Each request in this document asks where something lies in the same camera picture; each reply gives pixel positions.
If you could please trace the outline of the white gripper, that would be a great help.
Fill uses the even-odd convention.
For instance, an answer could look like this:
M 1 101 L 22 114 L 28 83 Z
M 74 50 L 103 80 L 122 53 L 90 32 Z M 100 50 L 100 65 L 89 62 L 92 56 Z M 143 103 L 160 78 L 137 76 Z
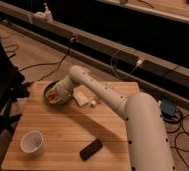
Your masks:
M 75 83 L 66 76 L 46 91 L 46 100 L 50 104 L 64 104 L 72 97 L 74 88 Z

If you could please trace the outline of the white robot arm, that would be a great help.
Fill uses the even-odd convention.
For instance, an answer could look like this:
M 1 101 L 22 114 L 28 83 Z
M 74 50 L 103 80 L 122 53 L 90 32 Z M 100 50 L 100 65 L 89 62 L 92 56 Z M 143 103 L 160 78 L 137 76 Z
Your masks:
M 74 65 L 66 77 L 45 89 L 44 98 L 49 104 L 64 103 L 78 85 L 86 86 L 125 121 L 133 171 L 175 171 L 161 110 L 151 95 L 119 94 L 93 78 L 88 69 Z

